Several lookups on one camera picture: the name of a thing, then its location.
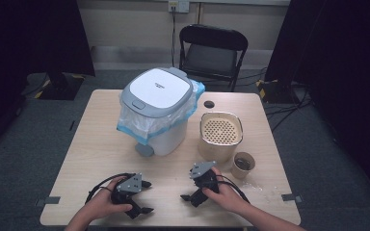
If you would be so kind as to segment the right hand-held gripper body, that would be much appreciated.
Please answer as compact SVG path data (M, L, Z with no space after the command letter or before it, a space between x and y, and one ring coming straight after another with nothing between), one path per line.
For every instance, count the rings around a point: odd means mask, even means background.
M208 188L217 193L219 191L217 175L212 170L215 161L194 163L190 170L190 178L194 180L199 188Z

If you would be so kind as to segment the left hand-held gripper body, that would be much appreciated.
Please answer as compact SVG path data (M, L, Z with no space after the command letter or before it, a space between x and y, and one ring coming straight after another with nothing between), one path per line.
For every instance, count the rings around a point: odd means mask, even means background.
M133 195L142 191L143 176L133 173L120 180L113 189L111 199L114 204L129 204Z

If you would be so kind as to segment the beige container with strainer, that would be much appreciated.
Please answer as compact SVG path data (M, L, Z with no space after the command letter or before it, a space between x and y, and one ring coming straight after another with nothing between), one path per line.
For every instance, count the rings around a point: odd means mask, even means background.
M237 115L208 112L201 117L198 153L204 160L227 162L242 140L243 127Z

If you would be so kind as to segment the brown paper cup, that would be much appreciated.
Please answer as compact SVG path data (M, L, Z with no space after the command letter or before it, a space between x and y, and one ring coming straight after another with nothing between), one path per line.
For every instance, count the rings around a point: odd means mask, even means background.
M239 167L237 167L234 163L236 158L244 158L244 159L249 160L252 164L251 170L242 170ZM232 160L231 174L237 179L243 179L254 169L254 167L255 167L255 159L250 153L238 152L234 155L233 160Z

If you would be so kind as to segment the dark wet tea leaves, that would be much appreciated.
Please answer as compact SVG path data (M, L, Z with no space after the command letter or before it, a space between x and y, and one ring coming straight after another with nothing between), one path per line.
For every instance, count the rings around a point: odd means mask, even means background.
M242 170L251 170L252 164L249 160L244 158L236 158L234 161L235 165Z

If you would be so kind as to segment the white pedal bin grey lid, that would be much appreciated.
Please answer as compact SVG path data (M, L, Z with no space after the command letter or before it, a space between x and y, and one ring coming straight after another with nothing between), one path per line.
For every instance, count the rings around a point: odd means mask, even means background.
M135 113L158 118L176 112L191 96L193 86L187 74L177 68L152 68L131 81L122 91L119 101ZM165 156L172 153L185 139L188 120L168 132L137 142L140 155Z

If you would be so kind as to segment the person's right hand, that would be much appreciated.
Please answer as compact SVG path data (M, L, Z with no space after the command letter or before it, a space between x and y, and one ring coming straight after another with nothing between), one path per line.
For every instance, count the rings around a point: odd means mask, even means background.
M242 216L250 207L239 194L235 192L228 184L224 183L222 173L215 167L212 167L218 181L218 192L213 192L208 188L203 188L202 192L211 200L215 201L225 210Z

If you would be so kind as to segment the person's left hand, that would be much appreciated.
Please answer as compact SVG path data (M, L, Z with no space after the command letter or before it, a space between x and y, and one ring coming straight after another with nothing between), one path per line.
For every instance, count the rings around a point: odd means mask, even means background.
M114 204L111 200L111 194L115 185L122 179L123 176L113 179L107 186L101 188L85 205L89 221L105 218L115 213L124 213L132 209L130 204Z

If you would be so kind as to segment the clear blue-edged bin liner bag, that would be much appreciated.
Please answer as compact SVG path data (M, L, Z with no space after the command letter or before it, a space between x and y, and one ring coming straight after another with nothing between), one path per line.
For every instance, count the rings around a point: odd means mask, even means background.
M193 91L190 98L174 113L158 118L147 117L135 113L128 106L120 102L121 109L117 129L141 144L148 144L149 140L168 132L174 126L185 121L196 111L198 100L205 92L205 85L195 80L191 81Z

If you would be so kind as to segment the grey tape strip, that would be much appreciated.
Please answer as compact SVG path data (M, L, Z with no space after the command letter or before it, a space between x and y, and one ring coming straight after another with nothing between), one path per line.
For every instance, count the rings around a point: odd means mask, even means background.
M281 198L283 201L295 201L296 203L301 203L303 201L303 198L299 194L293 193L283 194Z
M37 207L43 207L47 204L58 204L60 199L61 198L59 196L47 196L46 198L39 198L35 205Z

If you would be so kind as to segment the black folding chair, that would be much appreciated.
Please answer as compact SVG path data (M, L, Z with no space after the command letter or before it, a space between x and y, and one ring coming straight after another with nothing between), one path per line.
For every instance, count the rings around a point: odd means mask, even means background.
M228 82L234 91L249 42L236 30L191 24L179 33L179 68L188 75Z

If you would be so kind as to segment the dark curtain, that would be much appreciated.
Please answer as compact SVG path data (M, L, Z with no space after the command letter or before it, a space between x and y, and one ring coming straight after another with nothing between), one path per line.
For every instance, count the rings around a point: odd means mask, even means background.
M265 79L309 85L370 179L370 0L290 0Z
M77 0L0 0L0 136L42 72L94 75Z

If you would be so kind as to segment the white wall socket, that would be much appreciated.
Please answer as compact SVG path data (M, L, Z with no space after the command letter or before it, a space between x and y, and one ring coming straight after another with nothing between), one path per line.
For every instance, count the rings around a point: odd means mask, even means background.
M190 2L186 0L170 0L168 2L168 11L170 13L188 13Z

